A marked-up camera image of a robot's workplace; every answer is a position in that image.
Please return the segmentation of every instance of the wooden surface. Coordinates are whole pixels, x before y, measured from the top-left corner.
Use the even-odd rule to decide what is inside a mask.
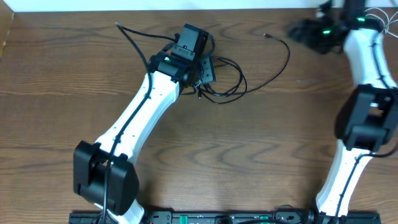
[[[72,189],[72,154],[119,117],[142,83],[144,66],[114,22],[173,36],[184,23],[212,33],[215,55],[240,64],[249,87],[285,72],[235,103],[181,96],[161,117],[137,164],[144,205],[175,210],[306,207],[335,153],[333,123],[353,89],[344,55],[318,55],[285,36],[313,9],[17,14],[0,63],[0,223],[66,223],[95,207]],[[164,40],[134,36],[146,57]],[[385,39],[398,76],[397,40]],[[216,89],[237,80],[217,70]],[[377,210],[398,223],[397,156],[369,164],[351,210]]]

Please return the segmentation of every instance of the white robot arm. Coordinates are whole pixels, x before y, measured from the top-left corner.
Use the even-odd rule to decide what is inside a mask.
[[[381,81],[379,70],[384,76],[384,81],[390,88],[396,88],[388,70],[384,51],[382,49],[382,34],[372,29],[351,30],[344,44],[344,51],[349,58],[353,74],[354,85],[371,85],[374,88],[386,89]],[[374,153],[368,149],[352,148],[347,150],[343,140],[337,141],[337,151],[330,169],[328,178],[318,193],[316,201],[320,212],[325,212],[328,216],[334,216],[338,209],[338,202],[344,187],[347,183],[351,170],[353,170],[356,159],[362,154]],[[344,197],[341,201],[338,216],[346,216],[348,213],[349,199],[361,176],[362,171],[372,157],[363,157],[355,168],[351,180],[347,186]]]
[[[143,104],[142,108],[129,123],[129,126],[124,131],[121,141],[114,152],[114,156],[120,156],[121,154],[127,155],[128,161],[134,166],[136,165],[141,147],[154,128],[156,122],[162,116],[163,112],[175,102],[180,94],[179,83],[173,82],[169,75],[158,71],[151,75],[152,91],[150,93],[150,98]],[[121,127],[126,123],[127,119],[147,93],[148,83],[148,76],[146,75],[139,91],[120,118],[107,132],[95,141],[95,143],[101,144],[99,148],[102,151],[111,151],[115,136],[119,133]],[[111,212],[108,213],[120,224],[139,223],[144,215],[144,209],[134,200],[131,207],[124,215],[114,215]]]
[[[138,224],[144,209],[135,200],[139,181],[134,166],[142,145],[183,87],[212,82],[213,79],[209,77],[215,76],[211,54],[203,54],[209,37],[206,31],[186,24],[181,36],[176,35],[178,42],[166,45],[150,58],[148,65],[134,41],[124,31],[130,30],[118,27],[141,55],[150,76],[148,73],[145,75],[134,99],[109,130],[94,144],[82,141],[76,147],[73,155],[73,188],[76,194],[100,208],[106,204],[102,222],[106,221],[106,214],[109,214],[120,224]],[[208,74],[206,78],[202,77],[204,71]]]

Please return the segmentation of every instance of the white wall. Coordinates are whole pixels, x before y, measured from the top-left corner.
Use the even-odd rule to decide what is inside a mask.
[[[14,12],[131,11],[192,9],[278,9],[317,7],[326,0],[4,0]],[[391,7],[397,0],[368,0]],[[343,0],[335,0],[341,6]]]

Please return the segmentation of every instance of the black bracket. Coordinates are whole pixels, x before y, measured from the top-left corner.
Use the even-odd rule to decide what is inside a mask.
[[[335,136],[343,140],[347,150],[355,147],[377,152],[389,142],[398,124],[398,102],[394,101],[392,91],[398,94],[396,89],[358,85],[335,123]]]
[[[202,29],[185,24],[177,43],[166,45],[150,58],[150,72],[160,71],[171,76],[172,81],[180,83],[181,91],[184,87],[214,82],[211,55],[203,54],[209,36]]]
[[[101,144],[81,141],[73,153],[73,191],[89,202],[103,204],[104,176],[109,154],[100,149]],[[114,156],[109,174],[108,209],[123,215],[130,208],[139,190],[134,166],[127,156]]]

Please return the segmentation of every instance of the black cable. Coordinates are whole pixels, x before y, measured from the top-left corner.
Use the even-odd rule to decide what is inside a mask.
[[[264,38],[265,38],[265,37],[267,37],[267,38],[272,38],[272,39],[274,39],[274,40],[278,40],[279,42],[281,42],[282,44],[285,45],[285,47],[286,47],[286,49],[287,49],[287,59],[286,59],[286,62],[285,62],[285,64],[284,64],[284,66],[282,67],[282,69],[281,69],[276,75],[274,75],[272,78],[268,79],[268,81],[266,81],[264,84],[262,84],[262,85],[260,85],[260,86],[258,86],[258,87],[256,87],[256,88],[253,88],[252,90],[248,90],[246,93],[251,93],[251,92],[253,92],[253,91],[256,91],[256,90],[258,90],[258,89],[260,89],[260,88],[262,88],[262,87],[268,85],[270,82],[274,81],[274,80],[285,70],[285,68],[286,68],[286,66],[287,66],[287,64],[288,64],[288,62],[289,62],[289,60],[290,60],[290,48],[289,48],[289,46],[286,44],[286,42],[284,42],[283,40],[281,40],[281,39],[279,39],[279,38],[277,38],[277,37],[274,37],[273,35],[270,35],[270,34],[264,34]]]
[[[205,84],[204,87],[205,89],[202,88],[198,88],[198,96],[199,98],[201,98],[201,96],[203,95],[207,100],[210,100],[212,103],[216,104],[216,105],[223,105],[223,104],[227,104],[227,103],[231,103],[236,101],[237,99],[239,99],[240,97],[242,97],[243,95],[246,94],[247,90],[248,90],[248,82],[246,80],[246,77],[244,76],[241,67],[233,60],[229,59],[229,58],[224,58],[224,57],[212,57],[212,59],[217,59],[220,62],[223,62],[224,64],[222,65],[216,65],[215,67],[222,67],[222,66],[232,66],[234,67],[238,72],[239,72],[239,81],[238,84],[236,84],[234,87],[230,88],[229,90],[225,91],[224,93],[217,93],[216,91],[214,91],[210,84]],[[229,96],[235,95],[235,92],[238,90],[238,88],[240,87],[242,81],[244,81],[244,91],[242,93],[240,93],[240,95],[236,98],[234,98],[233,100],[229,100],[229,101],[224,101],[224,102],[217,102],[213,99],[211,99],[207,94],[212,95],[212,96],[218,96],[218,97],[223,97],[223,98],[227,98]]]
[[[173,38],[171,38],[171,37],[164,36],[164,35],[146,34],[146,33],[143,33],[143,32],[139,32],[139,31],[136,31],[136,30],[129,29],[129,28],[124,27],[124,26],[121,26],[121,25],[118,25],[118,27],[119,27],[119,29],[122,28],[122,29],[124,29],[125,31],[132,32],[133,34],[142,35],[142,36],[144,36],[144,37],[161,38],[161,39],[171,40],[172,42],[176,42],[175,39],[173,39]]]
[[[377,70],[377,72],[378,72],[378,74],[379,74],[379,79],[380,79],[380,81],[383,83],[383,85],[385,86],[385,88],[388,89],[389,92],[390,92],[390,94],[392,95],[392,99],[393,99],[393,102],[392,102],[392,103],[398,103],[398,97],[395,95],[395,93],[392,91],[391,87],[390,87],[390,86],[386,83],[386,81],[384,80],[384,75],[382,75],[382,73],[381,73],[380,64],[379,64],[379,61],[378,61],[378,59],[377,59],[377,54],[376,54],[376,45],[377,45],[377,43],[376,43],[376,39],[377,39],[377,37],[378,37],[379,34],[380,34],[380,33],[377,32],[377,33],[373,36],[373,40],[372,40],[372,44],[371,44],[372,54],[373,54],[373,60],[374,60],[375,66],[376,66],[376,70]],[[335,222],[337,222],[338,214],[339,214],[339,212],[340,212],[341,203],[342,203],[343,198],[344,198],[344,195],[345,195],[345,193],[346,193],[346,191],[347,191],[349,182],[351,181],[351,178],[352,178],[353,175],[354,175],[355,169],[356,169],[356,167],[357,167],[358,164],[359,164],[359,161],[360,161],[363,157],[366,157],[366,156],[373,157],[373,158],[387,158],[387,157],[393,155],[393,154],[394,154],[395,152],[397,152],[397,151],[398,151],[398,143],[396,144],[396,146],[395,146],[390,152],[388,152],[388,153],[386,153],[386,154],[381,154],[381,155],[378,155],[378,154],[362,154],[362,155],[358,156],[358,158],[356,158],[354,167],[353,167],[353,169],[351,170],[351,173],[350,173],[349,176],[348,176],[348,179],[347,179],[347,181],[346,181],[346,184],[345,184],[345,186],[344,186],[344,188],[343,188],[342,193],[340,194],[340,199],[339,199],[338,204],[337,204],[336,214],[335,214],[335,218],[334,218],[334,221],[335,221]]]
[[[280,220],[275,220],[275,219],[268,219],[268,220],[262,220],[262,219],[254,219],[254,220],[249,220],[245,222],[240,222],[238,224],[255,224],[255,223],[276,223],[276,224],[289,224],[287,222],[283,222]]]
[[[206,99],[210,100],[212,103],[217,104],[217,105],[231,103],[231,102],[234,102],[235,100],[241,98],[246,93],[250,93],[250,92],[256,91],[256,90],[266,86],[267,84],[269,84],[273,80],[275,80],[285,70],[285,68],[286,68],[286,66],[287,66],[287,64],[288,64],[288,62],[290,60],[290,49],[289,49],[289,46],[286,44],[286,42],[284,42],[283,40],[278,39],[277,37],[274,37],[274,36],[272,36],[270,34],[264,34],[264,37],[278,40],[279,42],[283,43],[286,46],[286,49],[288,51],[287,60],[284,63],[284,66],[282,67],[282,69],[276,75],[274,75],[272,78],[268,79],[262,85],[260,85],[260,86],[258,86],[256,88],[253,88],[252,90],[248,90],[248,88],[247,88],[248,83],[247,83],[246,77],[243,75],[243,72],[242,72],[240,66],[236,62],[234,62],[231,59],[224,58],[224,57],[212,57],[212,59],[217,59],[220,62],[224,63],[222,65],[215,65],[214,68],[224,67],[224,66],[232,66],[232,67],[234,67],[239,72],[239,81],[238,81],[238,84],[236,84],[235,86],[233,86],[232,88],[230,88],[229,90],[227,90],[227,91],[225,91],[223,93],[218,93],[218,92],[214,91],[214,89],[212,89],[212,87],[211,87],[211,85],[209,83],[203,85],[203,88],[201,88],[199,86],[198,87],[198,96],[199,96],[199,98],[201,98],[201,96],[203,95]],[[213,51],[214,51],[215,43],[214,43],[213,36],[210,36],[210,40],[211,40],[211,44],[212,44],[212,49],[208,53],[205,54],[206,56],[211,55],[213,53]],[[242,83],[242,81],[245,82],[245,89],[242,92],[237,92],[237,90],[240,87],[240,84]],[[193,94],[193,92],[184,93],[183,95],[192,95],[192,94]],[[230,101],[217,102],[215,100],[212,100],[207,94],[209,94],[211,96],[222,97],[222,98],[227,98],[227,97],[230,97],[230,96],[233,96],[233,95],[239,95],[239,96],[236,97],[233,100],[230,100]]]
[[[195,95],[197,93],[197,88],[196,88],[195,85],[192,85],[192,88],[193,88],[192,92],[190,92],[190,93],[181,93],[181,95],[185,95],[185,96],[187,96],[187,95]]]
[[[116,26],[119,28],[119,30],[122,32],[122,34],[130,41],[130,43],[134,46],[134,48],[136,49],[136,51],[139,54],[140,58],[142,59],[142,62],[144,63],[144,66],[145,66],[145,70],[147,72],[148,83],[149,84],[148,84],[147,93],[145,94],[144,98],[139,103],[137,108],[134,110],[134,112],[130,115],[129,119],[127,119],[127,121],[124,123],[124,125],[120,129],[119,133],[116,135],[116,137],[115,137],[115,139],[113,141],[113,145],[112,145],[111,151],[109,152],[109,158],[108,158],[108,162],[106,164],[106,170],[105,170],[104,204],[103,204],[103,211],[102,211],[102,217],[101,217],[103,223],[106,223],[106,215],[107,215],[106,207],[107,207],[107,204],[108,204],[109,172],[110,172],[110,169],[111,169],[113,154],[114,154],[114,152],[116,150],[116,146],[120,142],[120,138],[123,135],[124,130],[126,130],[126,128],[129,126],[129,124],[132,121],[132,119],[135,117],[135,115],[138,113],[138,111],[141,109],[141,107],[144,105],[144,103],[148,100],[148,98],[150,97],[150,92],[152,91],[152,76],[150,75],[149,65],[147,63],[147,60],[145,59],[144,54],[141,52],[141,50],[139,49],[137,44],[130,38],[130,36],[127,35],[127,33],[124,31],[123,27],[121,27],[118,22],[116,23]]]

